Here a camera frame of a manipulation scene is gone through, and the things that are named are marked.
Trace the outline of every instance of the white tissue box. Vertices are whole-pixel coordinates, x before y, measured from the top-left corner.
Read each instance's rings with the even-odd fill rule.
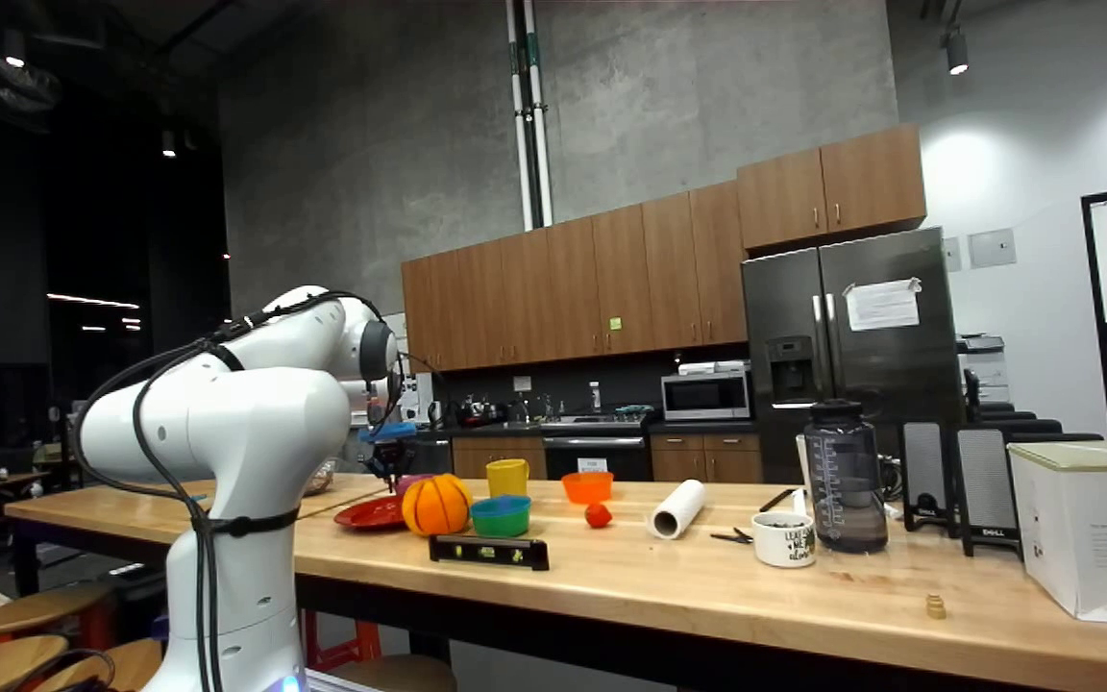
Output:
[[[1011,441],[1011,482],[1026,572],[1107,623],[1107,441]]]

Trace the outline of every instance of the refrigerator door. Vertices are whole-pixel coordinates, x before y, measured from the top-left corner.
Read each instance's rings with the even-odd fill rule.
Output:
[[[798,482],[797,433],[816,401],[829,392],[823,339],[823,281],[816,249],[750,258],[743,267],[754,418],[760,482]]]
[[[961,423],[957,333],[943,232],[818,245],[839,395],[866,417]]]

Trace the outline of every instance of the orange pumpkin toy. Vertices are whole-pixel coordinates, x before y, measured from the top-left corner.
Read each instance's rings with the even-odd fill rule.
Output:
[[[456,533],[468,528],[468,492],[455,472],[408,486],[401,514],[411,533]]]

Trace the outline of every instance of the black canister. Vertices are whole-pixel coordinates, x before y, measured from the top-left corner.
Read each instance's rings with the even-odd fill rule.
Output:
[[[889,546],[882,465],[861,404],[833,401],[811,408],[807,472],[823,546],[845,553],[875,553]]]

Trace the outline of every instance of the yellow cup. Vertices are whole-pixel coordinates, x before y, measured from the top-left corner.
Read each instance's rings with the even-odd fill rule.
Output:
[[[486,465],[490,495],[527,495],[527,457],[500,457]]]

